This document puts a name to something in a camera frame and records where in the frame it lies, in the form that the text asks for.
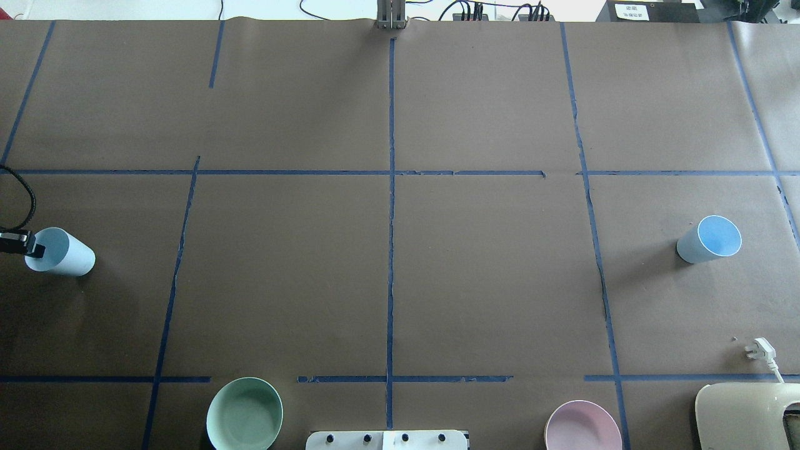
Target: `plastic cup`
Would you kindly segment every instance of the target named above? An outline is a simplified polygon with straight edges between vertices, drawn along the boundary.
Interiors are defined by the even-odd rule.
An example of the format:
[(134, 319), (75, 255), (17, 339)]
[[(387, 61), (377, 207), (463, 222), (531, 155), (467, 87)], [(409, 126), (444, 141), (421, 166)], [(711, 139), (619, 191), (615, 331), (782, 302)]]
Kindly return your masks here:
[(282, 424), (278, 391), (254, 377), (226, 384), (214, 396), (206, 416), (208, 437), (217, 450), (266, 450)]
[(54, 275), (86, 275), (94, 267), (94, 252), (61, 228), (51, 227), (36, 233), (36, 244), (45, 246), (42, 258), (25, 257), (28, 268)]
[(733, 222), (720, 215), (704, 217), (678, 241), (678, 254), (687, 263), (705, 263), (736, 255), (742, 234)]

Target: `white device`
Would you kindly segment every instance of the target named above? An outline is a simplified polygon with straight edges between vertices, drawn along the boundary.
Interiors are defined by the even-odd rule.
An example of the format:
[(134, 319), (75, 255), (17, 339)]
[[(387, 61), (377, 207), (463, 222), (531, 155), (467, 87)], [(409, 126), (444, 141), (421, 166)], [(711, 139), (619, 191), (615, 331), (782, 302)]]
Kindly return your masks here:
[(766, 339), (754, 339), (745, 351), (752, 360), (766, 361), (778, 382), (700, 389), (694, 411), (702, 450), (800, 449), (800, 384), (784, 383)]
[(456, 430), (313, 432), (306, 450), (469, 450), (469, 434)]

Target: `white cable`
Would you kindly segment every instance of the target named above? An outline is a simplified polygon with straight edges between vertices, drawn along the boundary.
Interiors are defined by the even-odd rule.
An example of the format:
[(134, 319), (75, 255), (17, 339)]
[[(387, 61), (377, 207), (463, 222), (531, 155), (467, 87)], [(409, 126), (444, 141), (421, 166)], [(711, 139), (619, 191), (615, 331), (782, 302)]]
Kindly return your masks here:
[(775, 376), (778, 377), (778, 382), (779, 383), (785, 383), (785, 381), (783, 381), (783, 377), (781, 376), (781, 372), (778, 370), (778, 364), (776, 364), (774, 360), (767, 361), (766, 365), (767, 365), (767, 367), (770, 368), (772, 373), (774, 373)]
[(766, 361), (766, 366), (775, 374), (778, 378), (778, 382), (785, 383), (781, 372), (778, 371), (778, 364), (775, 363), (776, 351), (775, 348), (772, 347), (772, 344), (770, 344), (770, 341), (762, 337), (755, 338), (751, 345), (745, 347), (745, 352), (748, 352), (747, 357), (751, 360)]

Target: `label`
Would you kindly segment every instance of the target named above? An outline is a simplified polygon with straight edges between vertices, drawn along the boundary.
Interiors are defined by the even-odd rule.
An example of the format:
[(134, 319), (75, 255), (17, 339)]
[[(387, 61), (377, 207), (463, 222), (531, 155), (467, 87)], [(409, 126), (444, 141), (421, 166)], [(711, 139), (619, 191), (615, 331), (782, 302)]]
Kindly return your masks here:
[(617, 17), (627, 20), (650, 20), (647, 17), (647, 6), (644, 5), (621, 5), (614, 4), (617, 10)]

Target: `green bowl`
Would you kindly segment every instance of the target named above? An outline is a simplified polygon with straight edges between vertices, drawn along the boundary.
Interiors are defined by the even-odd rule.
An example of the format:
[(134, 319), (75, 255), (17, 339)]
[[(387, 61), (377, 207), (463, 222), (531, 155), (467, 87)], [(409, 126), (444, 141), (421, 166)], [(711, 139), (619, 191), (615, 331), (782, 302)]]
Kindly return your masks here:
[(208, 407), (206, 430), (217, 450), (266, 450), (283, 424), (278, 391), (260, 378), (233, 380)]

